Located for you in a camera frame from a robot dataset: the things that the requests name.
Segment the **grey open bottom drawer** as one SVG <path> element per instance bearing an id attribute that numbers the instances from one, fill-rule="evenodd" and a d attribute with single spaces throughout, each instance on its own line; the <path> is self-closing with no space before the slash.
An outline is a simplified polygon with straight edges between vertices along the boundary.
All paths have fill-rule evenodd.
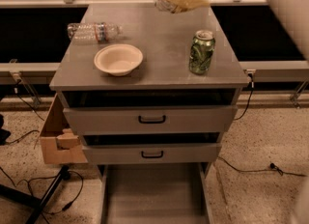
<path id="1" fill-rule="evenodd" d="M 98 224 L 214 224 L 202 163 L 109 165 Z"/>

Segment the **grey drawer cabinet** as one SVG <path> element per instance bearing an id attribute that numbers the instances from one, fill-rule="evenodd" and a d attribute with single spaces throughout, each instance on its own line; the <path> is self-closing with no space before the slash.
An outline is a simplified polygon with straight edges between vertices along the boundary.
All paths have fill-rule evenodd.
<path id="1" fill-rule="evenodd" d="M 91 5 L 84 21 L 113 21 L 124 28 L 123 42 L 138 47 L 143 63 L 131 74 L 115 77 L 99 71 L 97 44 L 71 43 L 50 87 L 65 108 L 158 108 L 236 106 L 248 83 L 243 69 L 210 8 L 169 14 L 150 3 Z M 189 69 L 192 39 L 199 30 L 213 32 L 215 49 L 209 69 Z M 224 132 L 78 135 L 84 146 L 217 143 Z"/>

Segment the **green soda can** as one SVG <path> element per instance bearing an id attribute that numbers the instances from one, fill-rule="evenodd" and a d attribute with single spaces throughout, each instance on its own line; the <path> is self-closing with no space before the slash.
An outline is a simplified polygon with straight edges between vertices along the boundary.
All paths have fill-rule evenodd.
<path id="1" fill-rule="evenodd" d="M 215 38 L 209 30 L 199 30 L 192 39 L 189 69 L 195 74 L 204 74 L 210 67 L 215 49 Z"/>

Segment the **cardboard box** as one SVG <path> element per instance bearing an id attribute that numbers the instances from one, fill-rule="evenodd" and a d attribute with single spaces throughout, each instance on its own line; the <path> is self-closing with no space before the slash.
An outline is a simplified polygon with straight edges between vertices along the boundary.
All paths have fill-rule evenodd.
<path id="1" fill-rule="evenodd" d="M 51 103 L 39 140 L 45 164 L 87 162 L 81 141 L 70 129 L 58 96 L 55 96 Z"/>

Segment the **grey middle drawer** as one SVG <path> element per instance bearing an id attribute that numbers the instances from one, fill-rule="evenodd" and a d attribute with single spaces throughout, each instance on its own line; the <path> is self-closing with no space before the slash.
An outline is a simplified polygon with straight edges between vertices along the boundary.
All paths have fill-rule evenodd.
<path id="1" fill-rule="evenodd" d="M 220 150 L 221 145 L 217 143 L 83 147 L 89 163 L 111 165 L 214 162 Z"/>

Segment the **white paper bowl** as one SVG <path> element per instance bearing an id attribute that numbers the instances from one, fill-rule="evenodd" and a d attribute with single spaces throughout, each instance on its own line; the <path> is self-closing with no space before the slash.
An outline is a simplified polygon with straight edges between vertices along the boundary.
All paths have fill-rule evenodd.
<path id="1" fill-rule="evenodd" d="M 142 52 L 130 44 L 112 44 L 101 49 L 94 58 L 96 68 L 114 76 L 131 73 L 143 61 Z"/>

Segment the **grey top drawer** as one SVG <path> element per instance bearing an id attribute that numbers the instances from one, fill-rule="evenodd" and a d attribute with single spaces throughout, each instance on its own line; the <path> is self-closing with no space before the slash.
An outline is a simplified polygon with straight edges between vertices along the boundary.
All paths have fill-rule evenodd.
<path id="1" fill-rule="evenodd" d="M 64 109 L 78 135 L 223 132 L 236 112 L 235 106 Z"/>

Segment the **clear plastic water bottle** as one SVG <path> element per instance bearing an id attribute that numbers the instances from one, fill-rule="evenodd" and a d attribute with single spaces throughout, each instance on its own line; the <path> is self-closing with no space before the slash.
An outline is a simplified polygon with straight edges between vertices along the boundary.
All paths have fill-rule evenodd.
<path id="1" fill-rule="evenodd" d="M 68 36 L 74 42 L 109 42 L 122 34 L 123 28 L 111 22 L 70 23 Z"/>

